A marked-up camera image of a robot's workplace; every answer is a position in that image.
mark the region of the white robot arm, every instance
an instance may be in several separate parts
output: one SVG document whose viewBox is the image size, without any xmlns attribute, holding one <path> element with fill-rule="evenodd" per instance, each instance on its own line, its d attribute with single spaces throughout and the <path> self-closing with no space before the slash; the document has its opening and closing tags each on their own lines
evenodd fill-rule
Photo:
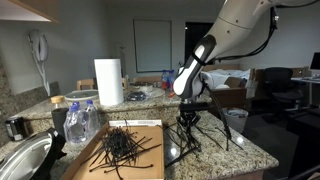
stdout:
<svg viewBox="0 0 320 180">
<path fill-rule="evenodd" d="M 182 99 L 200 94 L 199 73 L 212 58 L 242 42 L 260 16 L 274 6 L 300 6 L 315 0 L 226 0 L 209 32 L 200 40 L 174 82 L 174 92 Z"/>
</svg>

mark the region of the monitor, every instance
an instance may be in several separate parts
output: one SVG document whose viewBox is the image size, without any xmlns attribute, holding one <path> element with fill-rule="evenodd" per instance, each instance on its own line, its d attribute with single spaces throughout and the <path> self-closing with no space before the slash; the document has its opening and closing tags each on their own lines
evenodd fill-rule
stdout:
<svg viewBox="0 0 320 180">
<path fill-rule="evenodd" d="M 310 70 L 312 71 L 313 76 L 320 75 L 320 52 L 314 53 Z"/>
</svg>

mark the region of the black cable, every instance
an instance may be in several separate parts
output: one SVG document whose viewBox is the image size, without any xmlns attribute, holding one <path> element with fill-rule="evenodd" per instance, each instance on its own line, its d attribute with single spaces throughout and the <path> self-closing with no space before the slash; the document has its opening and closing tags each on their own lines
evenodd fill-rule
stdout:
<svg viewBox="0 0 320 180">
<path fill-rule="evenodd" d="M 244 57 L 254 56 L 254 55 L 257 55 L 260 52 L 262 52 L 267 47 L 267 45 L 269 43 L 269 40 L 271 39 L 271 37 L 273 35 L 274 30 L 277 29 L 276 23 L 274 21 L 275 16 L 276 16 L 275 8 L 273 7 L 273 8 L 270 9 L 270 26 L 269 26 L 268 37 L 265 40 L 265 42 L 261 46 L 259 46 L 257 49 L 255 49 L 254 51 L 252 51 L 252 52 L 250 52 L 248 54 L 245 54 L 245 55 L 215 57 L 215 58 L 211 59 L 210 61 L 218 60 L 220 62 L 221 60 L 235 60 L 235 59 L 240 59 L 240 58 L 244 58 Z"/>
<path fill-rule="evenodd" d="M 315 3 L 319 2 L 319 1 L 320 1 L 320 0 L 315 0 L 315 1 L 312 1 L 312 2 L 310 2 L 310 3 L 303 4 L 303 5 L 299 5 L 299 6 L 279 5 L 279 6 L 277 6 L 277 8 L 301 8 L 301 7 L 310 6 L 310 5 L 315 4 Z"/>
</svg>

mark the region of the white wall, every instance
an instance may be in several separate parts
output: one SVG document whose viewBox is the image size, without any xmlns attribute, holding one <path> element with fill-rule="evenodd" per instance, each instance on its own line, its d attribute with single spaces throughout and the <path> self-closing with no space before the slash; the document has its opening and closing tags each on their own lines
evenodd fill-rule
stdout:
<svg viewBox="0 0 320 180">
<path fill-rule="evenodd" d="M 295 9 L 278 9 L 279 29 L 268 47 L 260 54 L 240 61 L 243 69 L 272 66 L 310 66 L 314 52 L 320 51 L 320 3 Z M 240 45 L 243 52 L 257 48 L 269 27 L 267 12 L 257 23 L 248 39 Z"/>
<path fill-rule="evenodd" d="M 27 42 L 33 28 L 47 37 L 47 78 L 58 81 L 63 94 L 75 90 L 76 80 L 95 76 L 93 59 L 110 57 L 105 1 L 59 3 L 59 24 L 0 21 L 0 55 L 14 94 L 43 85 Z"/>
<path fill-rule="evenodd" d="M 112 54 L 114 57 L 121 57 L 122 60 L 125 60 L 126 71 L 130 77 L 159 74 L 136 72 L 133 19 L 170 20 L 172 23 L 172 67 L 177 70 L 179 61 L 184 62 L 185 22 L 214 22 L 223 2 L 222 0 L 139 0 L 134 2 L 118 0 L 108 2 Z"/>
</svg>

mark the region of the telephone handset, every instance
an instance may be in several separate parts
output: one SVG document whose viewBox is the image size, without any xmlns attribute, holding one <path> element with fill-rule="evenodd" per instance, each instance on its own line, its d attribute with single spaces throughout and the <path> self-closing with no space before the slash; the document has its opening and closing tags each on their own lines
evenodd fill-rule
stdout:
<svg viewBox="0 0 320 180">
<path fill-rule="evenodd" d="M 46 61 L 48 58 L 48 43 L 44 33 L 37 29 L 34 29 L 30 31 L 28 38 L 37 61 Z"/>
</svg>

